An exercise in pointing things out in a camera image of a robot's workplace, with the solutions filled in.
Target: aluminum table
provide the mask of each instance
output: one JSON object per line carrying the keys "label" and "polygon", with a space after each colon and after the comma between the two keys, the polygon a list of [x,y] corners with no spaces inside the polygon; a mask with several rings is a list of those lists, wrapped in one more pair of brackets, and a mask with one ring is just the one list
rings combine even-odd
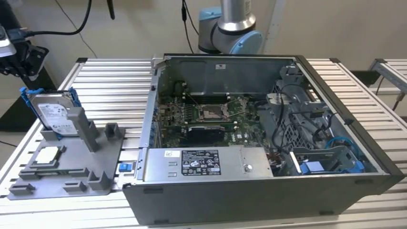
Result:
{"label": "aluminum table", "polygon": [[[309,59],[338,97],[378,141],[392,160],[407,174],[407,125],[378,99],[342,63]],[[74,86],[90,119],[97,126],[118,122],[126,127],[121,162],[138,159],[139,137],[151,81],[151,60],[87,59],[78,62],[61,86]],[[117,172],[113,193],[98,197],[73,197],[10,201],[9,188],[18,179],[42,140],[37,121],[0,170],[0,228],[147,228],[134,217],[123,183],[133,178]],[[407,228],[407,179],[384,195],[360,200],[340,216],[278,219],[166,227],[171,229],[249,228]]]}

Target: white wall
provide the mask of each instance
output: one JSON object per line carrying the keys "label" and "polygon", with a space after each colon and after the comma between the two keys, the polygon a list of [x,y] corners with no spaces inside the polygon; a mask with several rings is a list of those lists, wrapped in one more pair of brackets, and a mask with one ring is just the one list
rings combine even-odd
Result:
{"label": "white wall", "polygon": [[[34,31],[74,31],[75,28],[58,7],[55,0],[25,0],[15,9],[23,26]],[[63,8],[81,26],[87,1],[59,0]],[[181,16],[182,0],[115,0],[117,20],[111,20],[106,0],[95,0],[89,24],[82,35],[99,58],[150,58],[155,53],[190,53]],[[198,26],[199,10],[221,5],[219,0],[187,0],[191,16]],[[275,0],[254,0],[253,12],[258,29],[267,33]],[[198,36],[189,22],[193,46]],[[37,36],[34,42],[51,52],[47,70],[62,83],[79,57],[93,57],[79,35]]]}
{"label": "white wall", "polygon": [[353,70],[407,58],[407,0],[288,0],[266,53],[337,57]]}

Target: metal frame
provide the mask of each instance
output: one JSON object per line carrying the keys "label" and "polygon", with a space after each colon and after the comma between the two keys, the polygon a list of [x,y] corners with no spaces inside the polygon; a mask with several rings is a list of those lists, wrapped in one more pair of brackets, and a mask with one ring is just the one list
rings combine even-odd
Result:
{"label": "metal frame", "polygon": [[407,60],[376,59],[370,70],[378,71],[401,91],[407,93]]}
{"label": "metal frame", "polygon": [[[407,130],[397,114],[389,111],[389,107],[382,104],[377,96],[361,85],[358,79],[348,72],[342,64],[333,63],[329,59],[309,59],[309,61],[390,159],[397,163],[402,172],[407,174]],[[74,82],[129,82],[130,80],[137,81],[141,78],[150,78],[150,70],[134,70],[137,66],[150,66],[150,62],[150,60],[90,59],[87,63],[79,63],[74,66],[62,84],[62,89],[69,87]],[[93,69],[83,70],[85,66],[93,67]],[[101,89],[98,94],[93,94],[90,89],[79,89],[81,100],[82,102],[87,101],[87,107],[91,108],[87,111],[89,116],[99,123],[106,122],[109,119],[115,119],[119,121],[121,126],[127,127],[127,140],[121,154],[121,161],[125,162],[131,162],[138,158],[138,141],[142,128],[137,122],[141,120],[139,117],[143,118],[145,111],[135,105],[121,106],[123,109],[118,110],[119,106],[114,106],[114,104],[135,104],[137,102],[142,103],[146,101],[147,94],[146,92],[142,93],[141,90],[111,87]],[[111,107],[114,109],[95,110],[95,104],[99,104],[98,107],[101,108]],[[30,160],[33,154],[29,151],[35,150],[38,147],[38,140],[41,139],[39,127],[39,122],[37,122],[11,159],[0,170],[0,195],[7,193],[6,188],[13,183],[10,180],[22,169],[19,165]],[[134,178],[126,173],[118,174],[115,190],[118,190],[122,181],[126,181],[129,177]],[[121,191],[107,196],[86,198],[23,201],[10,201],[7,198],[0,198],[0,206],[0,228],[47,228],[55,227],[57,221],[67,228],[141,228]],[[407,227],[406,207],[407,178],[381,196],[362,198],[340,216],[189,225],[170,228],[405,228]]]}

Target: sticker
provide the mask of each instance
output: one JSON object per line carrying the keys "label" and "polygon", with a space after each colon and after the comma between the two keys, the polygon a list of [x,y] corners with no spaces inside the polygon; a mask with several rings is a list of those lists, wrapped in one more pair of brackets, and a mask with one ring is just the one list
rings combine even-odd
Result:
{"label": "sticker", "polygon": [[179,157],[181,151],[179,150],[166,150],[165,157]]}
{"label": "sticker", "polygon": [[183,150],[182,165],[185,176],[221,175],[218,150]]}
{"label": "sticker", "polygon": [[227,65],[226,65],[226,64],[217,64],[217,65],[215,65],[215,69],[217,69],[217,70],[227,69]]}
{"label": "sticker", "polygon": [[78,131],[71,120],[67,119],[67,109],[61,104],[39,104],[42,116],[53,130],[61,135],[77,135]]}

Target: power supply label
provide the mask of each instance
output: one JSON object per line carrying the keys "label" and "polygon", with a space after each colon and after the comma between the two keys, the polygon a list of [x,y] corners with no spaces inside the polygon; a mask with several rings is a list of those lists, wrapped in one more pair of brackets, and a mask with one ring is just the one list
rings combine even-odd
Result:
{"label": "power supply label", "polygon": [[221,175],[218,150],[183,150],[182,165],[185,176]]}

